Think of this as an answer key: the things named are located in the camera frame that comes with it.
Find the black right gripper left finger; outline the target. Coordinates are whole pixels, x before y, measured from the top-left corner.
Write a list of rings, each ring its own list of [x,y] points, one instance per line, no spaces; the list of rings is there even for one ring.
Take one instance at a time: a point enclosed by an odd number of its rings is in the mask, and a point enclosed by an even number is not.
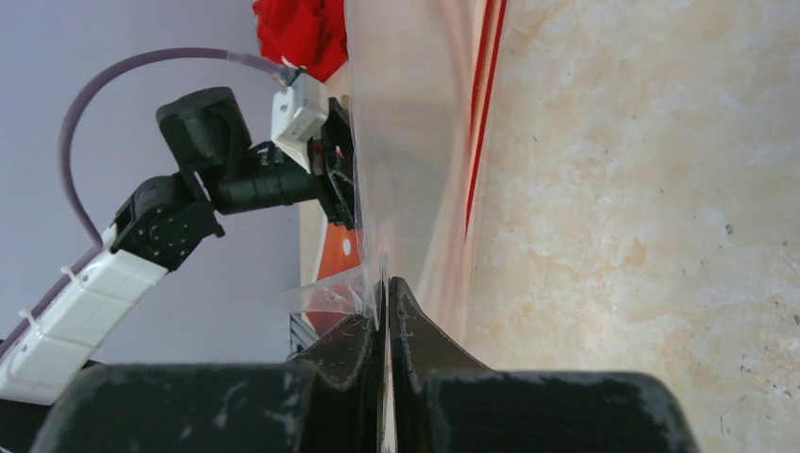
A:
[[[377,452],[383,327],[351,314],[289,361],[81,372],[36,452]]]

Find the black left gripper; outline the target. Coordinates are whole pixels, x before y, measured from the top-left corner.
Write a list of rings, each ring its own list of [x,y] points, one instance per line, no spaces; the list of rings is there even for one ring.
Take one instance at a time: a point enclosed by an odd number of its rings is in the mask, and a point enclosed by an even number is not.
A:
[[[316,198],[329,223],[355,229],[354,143],[349,117],[335,97],[329,97],[328,115],[307,143]]]

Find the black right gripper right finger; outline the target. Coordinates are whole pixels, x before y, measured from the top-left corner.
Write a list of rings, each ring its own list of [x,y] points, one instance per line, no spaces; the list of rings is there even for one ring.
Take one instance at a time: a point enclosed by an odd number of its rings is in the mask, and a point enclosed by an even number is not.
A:
[[[390,279],[387,315],[402,452],[695,452],[682,408],[634,372],[496,371]]]

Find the clear plastic frame sheet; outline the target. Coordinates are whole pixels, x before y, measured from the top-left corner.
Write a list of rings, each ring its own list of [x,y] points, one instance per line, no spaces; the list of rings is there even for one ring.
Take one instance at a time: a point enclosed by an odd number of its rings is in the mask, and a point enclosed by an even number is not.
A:
[[[485,2],[346,2],[349,59],[327,83],[351,116],[366,278],[404,278],[424,313],[455,339],[471,302],[465,212]],[[325,216],[309,202],[300,212],[305,283],[310,236]]]

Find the sunset landscape photo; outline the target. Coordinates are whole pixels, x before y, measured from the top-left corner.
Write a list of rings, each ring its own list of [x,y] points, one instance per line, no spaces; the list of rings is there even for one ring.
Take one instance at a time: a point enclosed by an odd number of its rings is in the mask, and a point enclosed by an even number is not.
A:
[[[326,334],[348,316],[375,320],[355,230],[324,221],[311,234],[309,280],[300,288],[300,314],[313,333]]]

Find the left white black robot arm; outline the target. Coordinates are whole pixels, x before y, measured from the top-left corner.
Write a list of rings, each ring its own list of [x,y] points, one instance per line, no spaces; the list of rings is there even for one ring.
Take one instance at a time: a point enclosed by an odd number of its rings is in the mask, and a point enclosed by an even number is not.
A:
[[[219,215],[315,200],[328,221],[355,226],[354,144],[346,111],[323,89],[273,101],[272,136],[253,143],[234,93],[214,87],[158,109],[178,170],[145,180],[102,234],[99,253],[62,270],[64,287],[1,346],[1,396],[53,404],[142,296],[177,270]]]

